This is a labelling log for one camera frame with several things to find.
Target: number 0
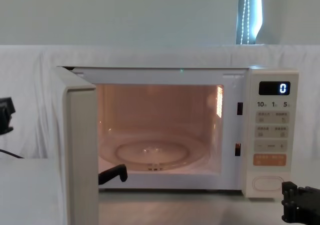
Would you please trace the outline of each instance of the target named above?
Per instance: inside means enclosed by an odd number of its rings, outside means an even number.
[[[287,84],[281,83],[280,84],[280,93],[284,94],[287,91]]]

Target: digital display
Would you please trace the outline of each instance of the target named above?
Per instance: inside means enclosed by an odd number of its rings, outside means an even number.
[[[289,81],[261,81],[259,83],[259,95],[282,95],[290,94]]]

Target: control button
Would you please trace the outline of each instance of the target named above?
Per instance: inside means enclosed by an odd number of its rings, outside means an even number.
[[[280,176],[257,176],[252,181],[252,187],[256,191],[278,191],[282,188],[284,179]]]
[[[254,151],[255,152],[275,152],[275,153],[285,153],[288,148],[287,140],[265,140],[256,139],[254,140]]]
[[[257,124],[287,124],[289,118],[288,111],[257,111],[255,122]]]
[[[256,138],[287,138],[289,127],[286,125],[268,126],[257,125],[255,126],[254,136]]]
[[[285,166],[287,162],[286,154],[266,154],[256,153],[253,155],[254,166]]]

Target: wall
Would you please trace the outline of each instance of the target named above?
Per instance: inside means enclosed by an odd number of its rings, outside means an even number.
[[[320,0],[262,0],[258,44],[320,44]]]
[[[0,0],[0,44],[235,44],[237,6],[238,0]]]

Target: microwave control panel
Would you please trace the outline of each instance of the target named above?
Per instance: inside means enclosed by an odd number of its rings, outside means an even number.
[[[247,197],[281,196],[290,179],[298,72],[250,69],[244,106]]]

